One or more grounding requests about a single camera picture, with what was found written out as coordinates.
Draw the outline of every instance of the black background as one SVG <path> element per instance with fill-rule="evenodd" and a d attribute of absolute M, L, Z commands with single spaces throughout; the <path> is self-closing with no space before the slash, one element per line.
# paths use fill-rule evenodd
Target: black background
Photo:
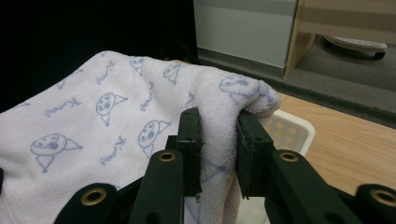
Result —
<path fill-rule="evenodd" d="M 0 112 L 73 73 L 104 50 L 181 59 L 177 38 L 196 56 L 192 1 L 11 1 L 2 3 Z"/>

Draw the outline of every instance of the blue printed pattern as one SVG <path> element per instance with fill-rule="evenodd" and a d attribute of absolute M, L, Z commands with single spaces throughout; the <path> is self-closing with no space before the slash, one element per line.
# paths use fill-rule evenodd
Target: blue printed pattern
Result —
<path fill-rule="evenodd" d="M 170 122 L 154 119 L 145 126 L 142 132 L 140 132 L 137 141 L 148 158 L 150 158 L 153 153 L 155 139 L 157 139 L 157 136 L 170 125 Z"/>
<path fill-rule="evenodd" d="M 226 171 L 225 166 L 216 165 L 208 160 L 203 161 L 202 167 L 205 167 L 205 171 L 201 174 L 201 183 L 206 183 L 214 176 L 225 173 Z"/>
<path fill-rule="evenodd" d="M 220 82 L 219 88 L 224 92 L 228 92 L 230 98 L 232 98 L 237 104 L 244 98 L 249 98 L 253 94 L 257 93 L 257 91 L 252 90 L 252 87 L 257 88 L 258 90 L 260 86 L 258 83 L 250 83 L 249 81 L 251 81 L 251 79 L 248 79 L 247 77 L 233 75 L 224 78 Z"/>
<path fill-rule="evenodd" d="M 77 101 L 76 98 L 73 98 L 71 100 L 62 102 L 60 105 L 57 105 L 57 106 L 55 106 L 53 108 L 46 109 L 45 112 L 44 112 L 44 115 L 46 117 L 50 118 L 50 116 L 52 114 L 54 114 L 54 113 L 56 113 L 56 112 L 58 112 L 60 110 L 65 109 L 67 106 L 74 107 L 74 106 L 77 106 L 77 105 L 81 105 L 81 103 L 79 101 Z"/>
<path fill-rule="evenodd" d="M 186 109 L 193 108 L 195 106 L 195 96 L 189 91 L 189 99 L 186 103 Z"/>
<path fill-rule="evenodd" d="M 108 53 L 108 50 L 106 50 L 106 51 L 102 51 L 101 53 L 100 53 L 100 55 L 102 56 L 102 58 L 103 57 L 105 57 L 105 55 Z"/>
<path fill-rule="evenodd" d="M 186 64 L 171 63 L 163 71 L 163 76 L 166 77 L 174 85 L 176 85 L 178 71 L 184 66 L 186 66 Z"/>
<path fill-rule="evenodd" d="M 20 104 L 18 104 L 18 105 L 16 105 L 16 106 L 12 107 L 12 108 L 15 109 L 15 108 L 18 108 L 18 107 L 28 106 L 28 105 L 31 105 L 31 104 L 30 104 L 30 103 L 27 103 L 27 102 L 23 102 L 23 103 L 20 103 Z"/>
<path fill-rule="evenodd" d="M 149 103 L 152 100 L 152 89 L 154 88 L 154 84 L 152 82 L 149 83 L 149 97 L 147 98 L 147 100 L 140 105 L 140 110 L 141 111 L 146 111 L 146 107 L 149 106 Z"/>
<path fill-rule="evenodd" d="M 115 63 L 113 63 L 113 62 L 111 62 L 111 61 L 108 62 L 108 65 L 107 65 L 107 67 L 106 67 L 105 73 L 104 73 L 101 77 L 97 77 L 97 78 L 96 78 L 96 83 L 97 83 L 98 85 L 102 84 L 102 81 L 105 80 L 105 79 L 108 77 L 108 74 L 109 74 L 110 71 L 114 68 L 114 66 L 116 66 Z"/>
<path fill-rule="evenodd" d="M 96 104 L 96 113 L 101 116 L 107 127 L 110 122 L 110 112 L 113 109 L 114 105 L 117 105 L 126 100 L 128 100 L 128 98 L 115 95 L 112 92 L 106 93 L 99 99 L 98 103 Z"/>
<path fill-rule="evenodd" d="M 191 213 L 192 218 L 194 218 L 196 224 L 201 224 L 200 214 L 201 214 L 201 204 L 197 202 L 195 198 L 187 197 L 184 199 L 186 210 Z"/>
<path fill-rule="evenodd" d="M 129 61 L 129 64 L 134 67 L 134 70 L 142 76 L 142 64 L 143 61 L 145 61 L 144 57 L 132 57 L 131 61 Z"/>
<path fill-rule="evenodd" d="M 79 68 L 79 69 L 76 70 L 74 73 L 70 74 L 70 76 L 73 76 L 73 75 L 75 75 L 75 74 L 77 74 L 77 73 L 82 73 L 82 72 L 84 72 L 84 69 Z M 67 80 L 70 76 L 68 76 L 68 77 L 66 77 L 66 78 L 64 78 L 64 79 L 62 79 L 60 82 L 58 82 L 58 83 L 56 84 L 56 86 L 59 88 L 59 90 L 61 90 L 61 89 L 64 88 L 64 83 L 66 83 L 66 80 Z"/>
<path fill-rule="evenodd" d="M 260 97 L 265 97 L 268 103 L 270 104 L 274 101 L 274 96 L 270 92 L 270 87 L 268 85 L 262 85 L 261 83 L 260 83 Z"/>
<path fill-rule="evenodd" d="M 126 141 L 126 139 L 122 138 L 120 135 L 119 139 L 117 139 L 117 142 L 114 144 L 114 147 L 111 150 L 111 153 L 105 157 L 102 157 L 100 159 L 100 163 L 102 163 L 102 165 L 106 166 L 106 163 L 112 161 L 118 155 L 118 152 L 122 150 L 122 147 L 125 144 L 125 141 Z"/>
<path fill-rule="evenodd" d="M 36 155 L 35 159 L 43 168 L 43 173 L 48 171 L 55 156 L 59 155 L 64 150 L 73 149 L 82 149 L 82 146 L 59 133 L 49 134 L 37 139 L 30 146 L 30 150 Z"/>

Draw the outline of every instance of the wooden surface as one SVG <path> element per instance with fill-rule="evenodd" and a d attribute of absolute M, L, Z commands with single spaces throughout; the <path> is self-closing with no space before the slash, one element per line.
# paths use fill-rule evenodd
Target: wooden surface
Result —
<path fill-rule="evenodd" d="M 299 32 L 303 8 L 304 0 L 298 0 L 291 30 L 288 57 L 286 59 L 285 77 L 290 76 L 291 70 L 294 69 L 297 63 L 305 56 L 315 40 L 316 34 Z"/>
<path fill-rule="evenodd" d="M 396 1 L 304 0 L 299 20 L 300 32 L 396 44 Z"/>
<path fill-rule="evenodd" d="M 288 95 L 282 99 L 281 110 L 314 125 L 306 158 L 328 184 L 353 195 L 366 183 L 396 189 L 396 130 Z"/>

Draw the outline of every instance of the white towel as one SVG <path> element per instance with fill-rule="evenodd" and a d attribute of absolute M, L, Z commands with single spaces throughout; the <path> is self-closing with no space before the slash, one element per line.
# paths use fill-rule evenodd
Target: white towel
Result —
<path fill-rule="evenodd" d="M 279 104 L 264 82 L 214 67 L 98 53 L 0 114 L 0 223 L 52 223 L 79 189 L 135 181 L 191 107 L 203 124 L 203 193 L 186 199 L 185 223 L 233 223 L 237 115 L 267 119 Z"/>

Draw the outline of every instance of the white plastic basket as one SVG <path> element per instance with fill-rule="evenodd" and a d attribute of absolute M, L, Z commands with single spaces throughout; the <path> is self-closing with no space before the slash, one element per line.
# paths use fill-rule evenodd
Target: white plastic basket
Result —
<path fill-rule="evenodd" d="M 274 140 L 276 149 L 290 149 L 303 156 L 315 136 L 315 128 L 310 122 L 282 110 L 277 110 L 263 126 Z M 264 198 L 242 200 L 236 223 L 269 224 L 264 210 Z"/>

